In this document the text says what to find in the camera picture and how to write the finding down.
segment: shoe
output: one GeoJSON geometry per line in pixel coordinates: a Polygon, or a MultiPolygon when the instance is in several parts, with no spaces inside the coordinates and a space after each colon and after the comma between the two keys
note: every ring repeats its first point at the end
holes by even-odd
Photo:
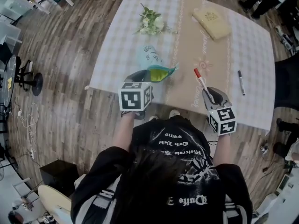
{"type": "Polygon", "coordinates": [[[169,118],[177,116],[177,115],[181,115],[181,113],[178,110],[172,110],[169,113],[169,118]]]}
{"type": "Polygon", "coordinates": [[[249,8],[247,8],[247,7],[245,6],[245,2],[239,0],[238,3],[239,3],[239,5],[242,7],[242,9],[243,9],[243,11],[244,11],[245,13],[247,13],[247,12],[249,11],[249,8]]]}
{"type": "Polygon", "coordinates": [[[156,116],[156,115],[150,116],[149,121],[151,121],[151,120],[153,120],[153,119],[159,119],[159,117],[156,116]]]}
{"type": "Polygon", "coordinates": [[[281,118],[278,118],[277,120],[276,120],[276,124],[277,124],[277,126],[278,126],[278,130],[280,131],[280,132],[283,132],[283,129],[280,127],[280,123],[282,122],[282,119],[281,118]]]}
{"type": "Polygon", "coordinates": [[[260,19],[260,15],[258,15],[258,16],[254,16],[253,14],[250,16],[252,19],[254,19],[254,20],[259,20],[260,19]]]}

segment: brown paper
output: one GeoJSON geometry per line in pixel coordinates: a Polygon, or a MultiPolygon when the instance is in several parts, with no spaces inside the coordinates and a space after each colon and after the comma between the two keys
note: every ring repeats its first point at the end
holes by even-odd
{"type": "Polygon", "coordinates": [[[192,17],[195,8],[214,7],[225,21],[225,8],[205,0],[182,0],[178,34],[172,64],[179,62],[179,70],[167,80],[165,104],[194,112],[206,113],[202,98],[202,86],[194,68],[198,68],[212,86],[228,92],[230,67],[230,36],[213,41],[205,29],[192,17]]]}

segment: sneaker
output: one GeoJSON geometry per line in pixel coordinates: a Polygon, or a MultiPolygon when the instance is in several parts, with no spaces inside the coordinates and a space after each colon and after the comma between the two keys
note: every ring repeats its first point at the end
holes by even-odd
{"type": "Polygon", "coordinates": [[[239,3],[239,5],[242,7],[242,9],[243,9],[243,11],[244,11],[245,13],[247,13],[247,12],[249,11],[249,8],[247,8],[247,7],[245,6],[245,2],[239,0],[238,3],[239,3]]]}
{"type": "Polygon", "coordinates": [[[259,20],[259,19],[260,19],[260,15],[255,16],[254,14],[252,14],[250,17],[251,17],[252,19],[254,19],[254,20],[259,20]]]}
{"type": "Polygon", "coordinates": [[[153,120],[153,119],[159,119],[159,117],[156,116],[156,115],[150,116],[149,121],[151,121],[151,120],[153,120]]]}
{"type": "Polygon", "coordinates": [[[178,110],[172,110],[169,113],[169,118],[177,116],[177,115],[181,115],[181,113],[178,110]]]}

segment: floor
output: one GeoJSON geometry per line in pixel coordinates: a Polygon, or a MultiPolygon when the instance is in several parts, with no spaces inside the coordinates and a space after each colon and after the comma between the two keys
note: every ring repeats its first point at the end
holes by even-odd
{"type": "MultiPolygon", "coordinates": [[[[101,44],[122,0],[72,1],[75,4],[73,7],[63,0],[59,6],[46,2],[50,15],[39,10],[30,11],[17,25],[23,34],[19,56],[23,61],[34,61],[34,72],[41,72],[44,78],[43,91],[38,97],[16,87],[13,115],[8,122],[9,142],[14,156],[28,153],[31,149],[28,129],[22,126],[17,113],[21,108],[26,117],[31,103],[37,104],[39,118],[36,132],[34,125],[31,127],[36,142],[35,162],[26,155],[18,158],[19,172],[24,178],[31,177],[32,187],[42,180],[39,165],[56,159],[75,163],[80,173],[87,172],[97,154],[111,145],[115,126],[120,119],[115,94],[85,91],[84,87],[90,82],[101,44]]],[[[210,1],[246,15],[238,7],[238,0],[210,1]]],[[[277,12],[269,11],[268,17],[263,16],[256,22],[271,33],[275,60],[286,59],[288,54],[274,30],[274,24],[280,23],[277,12]]],[[[32,109],[37,120],[36,106],[33,105],[32,109]]],[[[148,114],[158,113],[166,118],[170,110],[171,107],[151,105],[148,114]]],[[[207,129],[205,116],[187,111],[181,113],[199,130],[207,129]]],[[[262,158],[259,146],[266,140],[271,150],[275,142],[285,139],[276,127],[277,117],[296,122],[299,113],[277,108],[267,136],[264,131],[244,125],[239,125],[232,135],[231,158],[242,169],[255,207],[267,194],[275,191],[284,174],[280,164],[283,161],[269,151],[264,159],[273,158],[275,163],[267,171],[271,173],[258,182],[264,176],[262,169],[271,163],[262,158]]]]}

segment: power strip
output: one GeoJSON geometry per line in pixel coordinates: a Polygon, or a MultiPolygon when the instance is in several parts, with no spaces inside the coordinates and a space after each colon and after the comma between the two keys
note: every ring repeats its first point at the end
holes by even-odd
{"type": "Polygon", "coordinates": [[[34,159],[34,152],[33,152],[33,150],[32,150],[32,149],[30,150],[30,153],[29,153],[29,155],[30,155],[30,157],[31,157],[32,159],[34,159]]]}

